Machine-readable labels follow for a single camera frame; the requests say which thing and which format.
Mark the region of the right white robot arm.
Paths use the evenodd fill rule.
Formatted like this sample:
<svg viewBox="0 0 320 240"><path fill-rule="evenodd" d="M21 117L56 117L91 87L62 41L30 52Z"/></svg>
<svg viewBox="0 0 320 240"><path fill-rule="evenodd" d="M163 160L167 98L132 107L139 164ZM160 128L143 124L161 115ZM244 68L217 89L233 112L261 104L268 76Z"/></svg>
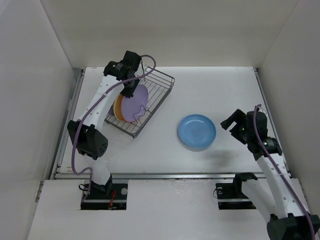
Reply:
<svg viewBox="0 0 320 240"><path fill-rule="evenodd" d="M237 109L221 122L224 130L247 146L261 168L270 192L252 172L235 174L232 182L216 184L219 200L248 199L266 222L271 240L314 240L320 218L311 214L293 189L283 151L277 139L268 135L267 115L256 105L244 113Z"/></svg>

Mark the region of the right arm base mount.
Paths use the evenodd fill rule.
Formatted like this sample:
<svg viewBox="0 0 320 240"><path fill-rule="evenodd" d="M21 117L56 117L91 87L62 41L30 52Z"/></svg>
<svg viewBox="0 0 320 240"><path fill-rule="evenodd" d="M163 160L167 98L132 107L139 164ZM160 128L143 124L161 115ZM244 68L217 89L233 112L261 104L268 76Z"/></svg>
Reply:
<svg viewBox="0 0 320 240"><path fill-rule="evenodd" d="M216 193L219 210L249 210L256 209L254 203L258 203L259 208L273 204L271 195L254 179L240 183L218 182L213 192Z"/></svg>

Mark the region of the blue plate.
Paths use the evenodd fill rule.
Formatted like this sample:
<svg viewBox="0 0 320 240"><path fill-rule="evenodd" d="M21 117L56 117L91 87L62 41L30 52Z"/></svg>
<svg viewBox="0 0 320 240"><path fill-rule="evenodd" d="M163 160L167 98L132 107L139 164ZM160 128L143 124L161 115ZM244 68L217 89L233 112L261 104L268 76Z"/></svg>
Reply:
<svg viewBox="0 0 320 240"><path fill-rule="evenodd" d="M207 149L216 139L216 125L207 116L190 114L177 126L180 141L187 147L200 151Z"/></svg>

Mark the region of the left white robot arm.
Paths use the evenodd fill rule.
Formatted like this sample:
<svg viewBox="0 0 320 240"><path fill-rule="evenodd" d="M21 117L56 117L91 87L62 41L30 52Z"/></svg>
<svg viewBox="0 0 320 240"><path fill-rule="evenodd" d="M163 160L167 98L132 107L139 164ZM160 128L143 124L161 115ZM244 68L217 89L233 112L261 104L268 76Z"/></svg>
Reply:
<svg viewBox="0 0 320 240"><path fill-rule="evenodd" d="M132 97L143 74L142 57L135 52L126 51L121 61L110 61L84 113L68 122L71 169L76 175L89 171L88 194L94 191L103 199L111 195L112 176L105 156L109 142L102 133L103 124L115 99L120 94Z"/></svg>

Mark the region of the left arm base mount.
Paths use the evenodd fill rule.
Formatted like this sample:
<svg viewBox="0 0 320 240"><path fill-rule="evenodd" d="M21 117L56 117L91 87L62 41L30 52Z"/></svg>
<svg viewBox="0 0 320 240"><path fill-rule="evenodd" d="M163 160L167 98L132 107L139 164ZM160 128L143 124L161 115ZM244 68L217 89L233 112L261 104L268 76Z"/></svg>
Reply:
<svg viewBox="0 0 320 240"><path fill-rule="evenodd" d="M80 209L81 210L126 210L128 184L116 182L112 184L109 194L91 186L89 195L89 183L80 184L78 188L82 191Z"/></svg>

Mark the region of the light purple plate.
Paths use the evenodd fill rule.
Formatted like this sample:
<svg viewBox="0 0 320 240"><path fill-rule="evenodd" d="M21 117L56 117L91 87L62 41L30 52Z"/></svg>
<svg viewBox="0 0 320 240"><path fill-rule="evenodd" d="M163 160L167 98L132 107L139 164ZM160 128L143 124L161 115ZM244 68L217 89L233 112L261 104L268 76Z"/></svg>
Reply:
<svg viewBox="0 0 320 240"><path fill-rule="evenodd" d="M121 113L126 122L135 122L140 116L145 114L145 107L149 99L148 89L145 85L139 84L133 97L124 97L121 102Z"/></svg>

